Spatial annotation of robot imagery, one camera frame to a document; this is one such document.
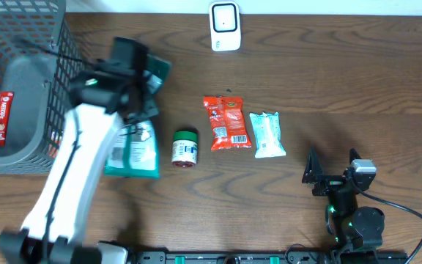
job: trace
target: barcode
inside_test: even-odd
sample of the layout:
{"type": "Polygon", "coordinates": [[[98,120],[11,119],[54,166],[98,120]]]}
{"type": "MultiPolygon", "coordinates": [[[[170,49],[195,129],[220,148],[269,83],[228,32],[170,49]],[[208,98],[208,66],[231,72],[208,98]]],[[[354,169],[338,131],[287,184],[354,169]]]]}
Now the barcode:
{"type": "Polygon", "coordinates": [[[123,148],[114,147],[114,150],[111,152],[110,159],[112,161],[122,161],[123,160],[123,148]]]}
{"type": "Polygon", "coordinates": [[[232,136],[232,143],[247,143],[247,136],[232,136]]]}

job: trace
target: wood grain surface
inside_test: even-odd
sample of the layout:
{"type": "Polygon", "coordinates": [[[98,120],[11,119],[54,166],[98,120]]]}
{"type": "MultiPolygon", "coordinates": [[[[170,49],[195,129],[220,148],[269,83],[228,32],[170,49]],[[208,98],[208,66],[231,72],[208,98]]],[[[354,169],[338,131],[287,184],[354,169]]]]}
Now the wood grain surface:
{"type": "MultiPolygon", "coordinates": [[[[331,173],[342,172],[356,147],[379,168],[369,193],[422,213],[422,18],[242,15],[242,46],[226,53],[212,52],[206,15],[67,20],[86,57],[106,58],[113,37],[134,37],[174,64],[154,120],[161,178],[103,177],[87,243],[118,239],[172,251],[333,245],[324,223],[327,199],[300,182],[310,146],[331,173]],[[246,117],[278,111],[287,156],[256,160],[255,147],[212,153],[204,95],[243,97],[246,117]],[[173,132],[184,126],[199,130],[192,169],[170,165],[173,132]]],[[[21,225],[45,179],[0,175],[0,232],[21,225]]],[[[384,211],[382,249],[414,249],[420,219],[363,197],[358,202],[384,211]]],[[[422,250],[413,262],[422,263],[422,250]]]]}

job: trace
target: gray crate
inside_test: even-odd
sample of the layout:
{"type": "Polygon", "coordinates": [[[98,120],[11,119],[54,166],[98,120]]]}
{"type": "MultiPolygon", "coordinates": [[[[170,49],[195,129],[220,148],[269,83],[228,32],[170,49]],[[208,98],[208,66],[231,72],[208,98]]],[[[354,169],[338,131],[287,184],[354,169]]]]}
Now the gray crate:
{"type": "Polygon", "coordinates": [[[53,163],[69,109],[69,81],[84,65],[14,43],[13,37],[80,58],[64,11],[64,0],[0,1],[0,92],[14,92],[0,173],[44,173],[53,163]]]}

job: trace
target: red package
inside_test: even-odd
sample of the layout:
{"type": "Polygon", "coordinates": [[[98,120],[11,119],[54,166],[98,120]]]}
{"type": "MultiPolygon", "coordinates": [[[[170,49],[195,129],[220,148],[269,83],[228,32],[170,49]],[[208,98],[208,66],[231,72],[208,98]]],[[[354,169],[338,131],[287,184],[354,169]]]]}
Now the red package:
{"type": "Polygon", "coordinates": [[[0,93],[0,147],[3,147],[6,142],[7,121],[13,98],[14,92],[0,93]]]}
{"type": "Polygon", "coordinates": [[[211,150],[252,146],[245,129],[242,98],[205,97],[203,101],[210,116],[214,135],[211,150]]]}

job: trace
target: white backdrop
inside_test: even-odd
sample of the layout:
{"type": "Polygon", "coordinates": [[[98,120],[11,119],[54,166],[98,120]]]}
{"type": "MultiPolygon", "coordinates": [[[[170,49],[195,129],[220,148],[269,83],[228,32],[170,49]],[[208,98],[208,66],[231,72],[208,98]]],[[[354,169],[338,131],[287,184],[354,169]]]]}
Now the white backdrop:
{"type": "MultiPolygon", "coordinates": [[[[209,0],[67,0],[68,12],[207,13],[209,0]]],[[[422,15],[422,0],[236,0],[244,14],[422,15]]]]}

